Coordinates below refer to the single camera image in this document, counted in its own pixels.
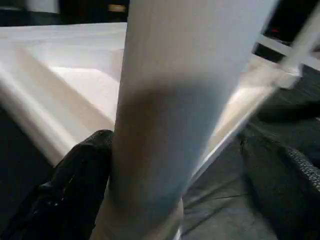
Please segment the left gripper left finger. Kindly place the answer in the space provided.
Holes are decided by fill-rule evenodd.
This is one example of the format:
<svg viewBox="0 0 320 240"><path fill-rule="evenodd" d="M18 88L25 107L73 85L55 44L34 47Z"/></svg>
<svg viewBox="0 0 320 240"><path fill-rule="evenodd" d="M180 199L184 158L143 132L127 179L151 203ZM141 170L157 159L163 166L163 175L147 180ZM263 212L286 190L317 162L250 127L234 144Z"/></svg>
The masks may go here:
<svg viewBox="0 0 320 240"><path fill-rule="evenodd" d="M2 240L88 240L111 171L111 130L98 130L75 145L44 183L19 205Z"/></svg>

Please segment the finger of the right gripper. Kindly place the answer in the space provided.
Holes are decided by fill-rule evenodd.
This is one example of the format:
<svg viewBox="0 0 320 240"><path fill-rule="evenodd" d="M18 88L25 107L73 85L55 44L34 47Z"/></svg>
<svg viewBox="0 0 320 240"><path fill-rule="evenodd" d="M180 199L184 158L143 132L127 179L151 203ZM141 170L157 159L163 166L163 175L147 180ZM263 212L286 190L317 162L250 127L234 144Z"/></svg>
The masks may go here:
<svg viewBox="0 0 320 240"><path fill-rule="evenodd" d="M294 123L320 117L320 101L279 104L262 108L257 118L265 123Z"/></svg>

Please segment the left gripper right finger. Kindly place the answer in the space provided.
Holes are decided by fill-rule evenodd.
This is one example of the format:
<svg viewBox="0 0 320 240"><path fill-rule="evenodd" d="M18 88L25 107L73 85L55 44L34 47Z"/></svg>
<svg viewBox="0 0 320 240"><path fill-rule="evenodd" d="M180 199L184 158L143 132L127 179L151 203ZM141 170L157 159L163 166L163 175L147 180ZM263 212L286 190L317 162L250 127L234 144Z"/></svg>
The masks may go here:
<svg viewBox="0 0 320 240"><path fill-rule="evenodd" d="M263 136L241 139L254 203L279 240L320 238L320 170L299 150Z"/></svg>

